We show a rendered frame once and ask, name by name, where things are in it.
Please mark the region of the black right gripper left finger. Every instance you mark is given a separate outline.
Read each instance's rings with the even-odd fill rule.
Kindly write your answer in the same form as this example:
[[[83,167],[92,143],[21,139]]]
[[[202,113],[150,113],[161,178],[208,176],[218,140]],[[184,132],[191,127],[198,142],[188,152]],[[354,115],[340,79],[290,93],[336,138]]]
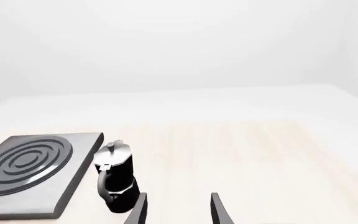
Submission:
[[[141,193],[124,224],[145,224],[147,218],[147,194]]]

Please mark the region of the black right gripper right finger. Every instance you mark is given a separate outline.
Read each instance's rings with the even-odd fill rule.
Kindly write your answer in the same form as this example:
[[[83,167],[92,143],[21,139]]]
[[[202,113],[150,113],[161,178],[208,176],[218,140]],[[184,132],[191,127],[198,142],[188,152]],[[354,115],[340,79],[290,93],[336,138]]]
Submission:
[[[211,194],[210,209],[213,224],[234,224],[216,192]]]

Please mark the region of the black moka pot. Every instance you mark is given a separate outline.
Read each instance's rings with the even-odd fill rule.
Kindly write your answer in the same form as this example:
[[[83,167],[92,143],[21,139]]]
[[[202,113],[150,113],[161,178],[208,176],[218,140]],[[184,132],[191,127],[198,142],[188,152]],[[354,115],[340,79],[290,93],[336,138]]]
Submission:
[[[110,142],[94,154],[98,171],[97,191],[113,213],[131,210],[140,190],[134,177],[133,156],[122,139]]]

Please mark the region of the flat black stove plate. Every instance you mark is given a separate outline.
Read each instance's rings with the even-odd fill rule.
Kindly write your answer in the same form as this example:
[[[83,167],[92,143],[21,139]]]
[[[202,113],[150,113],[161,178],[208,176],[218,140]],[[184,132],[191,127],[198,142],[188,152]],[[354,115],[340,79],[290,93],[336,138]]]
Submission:
[[[0,220],[60,218],[103,141],[103,133],[71,133],[0,143]]]

